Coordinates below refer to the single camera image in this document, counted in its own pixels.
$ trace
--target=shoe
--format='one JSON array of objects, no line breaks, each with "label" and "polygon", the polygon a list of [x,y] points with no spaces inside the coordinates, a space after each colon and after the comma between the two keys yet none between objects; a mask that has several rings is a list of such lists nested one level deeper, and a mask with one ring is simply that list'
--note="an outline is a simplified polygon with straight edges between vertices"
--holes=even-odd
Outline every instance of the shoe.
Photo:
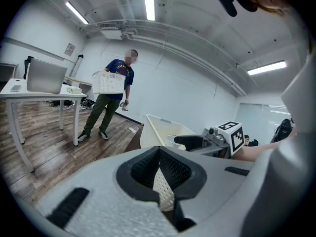
[{"label": "shoe", "polygon": [[106,134],[105,132],[100,132],[100,131],[99,131],[99,133],[100,133],[100,135],[102,136],[102,139],[104,139],[104,140],[107,140],[107,139],[108,139],[108,136],[107,136],[107,134]]},{"label": "shoe", "polygon": [[82,142],[82,141],[84,141],[86,138],[88,138],[89,136],[88,135],[86,135],[85,133],[84,133],[84,131],[81,133],[81,135],[79,135],[79,137],[78,137],[78,142]]}]

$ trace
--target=olive green pants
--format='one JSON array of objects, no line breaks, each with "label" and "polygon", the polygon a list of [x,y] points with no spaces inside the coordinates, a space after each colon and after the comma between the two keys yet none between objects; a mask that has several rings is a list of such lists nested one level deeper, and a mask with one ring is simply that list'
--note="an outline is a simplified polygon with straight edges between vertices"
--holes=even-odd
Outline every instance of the olive green pants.
[{"label": "olive green pants", "polygon": [[100,132],[105,132],[108,128],[108,125],[114,115],[114,112],[119,107],[120,100],[109,98],[107,95],[100,94],[95,101],[94,106],[92,108],[92,112],[88,117],[87,123],[84,126],[84,133],[90,136],[91,129],[93,128],[94,124],[100,117],[101,113],[103,112],[106,105],[107,109],[105,115],[102,120],[102,124],[100,126]]}]

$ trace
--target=wooden floor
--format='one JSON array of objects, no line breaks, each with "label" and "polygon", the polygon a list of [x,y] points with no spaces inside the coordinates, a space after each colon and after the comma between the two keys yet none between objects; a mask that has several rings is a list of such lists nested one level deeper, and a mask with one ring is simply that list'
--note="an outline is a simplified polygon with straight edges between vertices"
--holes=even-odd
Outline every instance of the wooden floor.
[{"label": "wooden floor", "polygon": [[[35,204],[58,182],[86,164],[124,152],[134,134],[126,131],[137,124],[114,115],[107,129],[108,141],[98,134],[104,113],[89,139],[73,145],[74,108],[64,111],[64,130],[59,130],[59,110],[46,102],[18,105],[19,123],[25,139],[24,152],[35,171],[28,173],[9,134],[5,102],[0,101],[0,168],[11,191],[30,204]],[[80,109],[79,130],[83,131],[91,110]]]}]

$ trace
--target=white storage bin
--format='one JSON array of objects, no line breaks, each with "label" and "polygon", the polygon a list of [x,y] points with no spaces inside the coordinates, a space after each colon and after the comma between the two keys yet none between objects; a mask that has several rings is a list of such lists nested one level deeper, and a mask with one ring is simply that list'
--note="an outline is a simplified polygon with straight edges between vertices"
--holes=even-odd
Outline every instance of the white storage bin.
[{"label": "white storage bin", "polygon": [[140,147],[166,146],[167,136],[179,136],[195,134],[184,125],[158,118],[152,115],[146,115],[147,119],[144,124],[144,129],[140,137]]},{"label": "white storage bin", "polygon": [[92,75],[93,94],[124,93],[125,76],[106,71],[97,71]]}]

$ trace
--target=ceiling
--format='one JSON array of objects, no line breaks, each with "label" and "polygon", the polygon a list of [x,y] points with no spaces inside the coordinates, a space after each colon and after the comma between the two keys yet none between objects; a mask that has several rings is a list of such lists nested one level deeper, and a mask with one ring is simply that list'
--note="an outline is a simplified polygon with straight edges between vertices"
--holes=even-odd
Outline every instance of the ceiling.
[{"label": "ceiling", "polygon": [[[124,38],[160,46],[218,76],[238,95],[283,91],[305,62],[307,31],[291,11],[285,17],[245,11],[235,2],[230,17],[218,0],[155,0],[156,21],[147,21],[144,0],[47,0],[88,36],[100,22],[117,22]],[[65,6],[85,16],[84,25]],[[249,69],[285,60],[286,69],[249,76]]]}]

